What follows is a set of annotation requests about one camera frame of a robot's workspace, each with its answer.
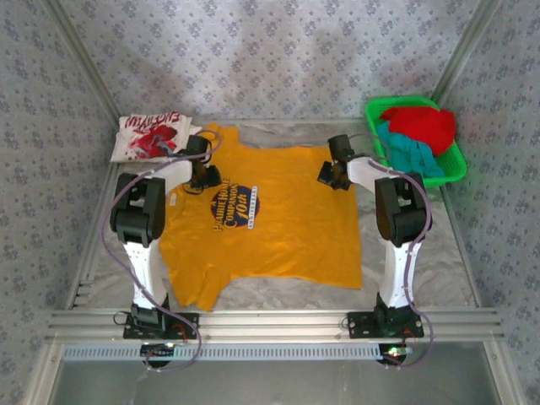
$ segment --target patterned wallpaper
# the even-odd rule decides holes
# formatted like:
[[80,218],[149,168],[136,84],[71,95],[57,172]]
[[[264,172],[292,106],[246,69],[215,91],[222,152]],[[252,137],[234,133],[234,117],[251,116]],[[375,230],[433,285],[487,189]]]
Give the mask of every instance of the patterned wallpaper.
[[362,116],[428,95],[477,0],[64,0],[121,113]]
[[0,403],[64,305],[115,128],[40,4],[0,3]]
[[483,303],[540,404],[540,3],[504,2],[445,107],[469,163],[450,188]]

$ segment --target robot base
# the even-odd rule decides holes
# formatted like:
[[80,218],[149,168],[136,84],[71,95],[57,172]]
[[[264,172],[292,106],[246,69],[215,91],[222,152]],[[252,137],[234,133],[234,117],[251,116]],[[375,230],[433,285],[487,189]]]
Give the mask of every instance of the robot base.
[[[164,308],[169,308],[169,298],[165,299]],[[193,312],[178,313],[198,327],[199,314]],[[124,339],[136,340],[193,340],[195,331],[186,323],[169,316],[156,308],[152,310],[132,305],[131,314],[127,315],[124,326]]]
[[347,324],[351,339],[424,337],[422,320],[410,306],[388,308],[379,294],[372,312],[349,312]]

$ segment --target black mounting plate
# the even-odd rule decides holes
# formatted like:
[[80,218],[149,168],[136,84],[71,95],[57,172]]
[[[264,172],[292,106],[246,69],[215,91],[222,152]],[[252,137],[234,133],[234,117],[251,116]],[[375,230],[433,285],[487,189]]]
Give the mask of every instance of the black mounting plate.
[[[178,315],[183,316],[189,322],[199,326],[199,314],[194,312],[178,312]],[[179,321],[176,318],[170,317],[169,327],[166,331],[159,331],[150,328],[141,328],[135,325],[133,316],[129,314],[126,318],[124,326],[124,339],[165,339],[165,340],[180,340],[183,339],[183,332],[186,332],[187,340],[197,339],[197,334],[186,323]]]
[[348,336],[351,339],[366,338],[423,338],[424,329],[420,316],[414,314],[408,321],[392,329],[382,328],[375,312],[349,312],[347,314]]

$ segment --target green basket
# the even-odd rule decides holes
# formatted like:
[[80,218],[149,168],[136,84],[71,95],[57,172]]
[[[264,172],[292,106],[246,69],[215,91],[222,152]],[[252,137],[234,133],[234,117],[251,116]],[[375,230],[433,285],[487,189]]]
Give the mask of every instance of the green basket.
[[[383,121],[380,116],[391,107],[415,107],[419,105],[428,105],[439,110],[439,106],[430,99],[418,95],[406,95],[402,97],[385,97],[374,99],[368,102],[365,107],[365,116],[370,124],[370,130],[377,135],[377,126]],[[376,153],[385,158],[386,151],[379,139],[375,138]],[[450,181],[458,181],[467,173],[467,164],[463,158],[462,151],[457,146],[456,141],[448,148],[446,152],[435,158],[439,166],[445,172],[444,177],[423,177],[426,188],[435,188],[442,186]],[[390,166],[387,161],[382,162],[385,166]]]

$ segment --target yellow t-shirt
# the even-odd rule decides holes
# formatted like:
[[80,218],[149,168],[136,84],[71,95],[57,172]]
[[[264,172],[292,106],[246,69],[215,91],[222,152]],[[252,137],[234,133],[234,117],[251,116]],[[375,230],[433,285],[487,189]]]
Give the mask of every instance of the yellow t-shirt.
[[236,127],[208,129],[223,137],[211,162],[223,183],[167,197],[159,247],[179,303],[210,311],[229,281],[248,276],[359,289],[354,191],[317,181],[328,148],[249,148]]

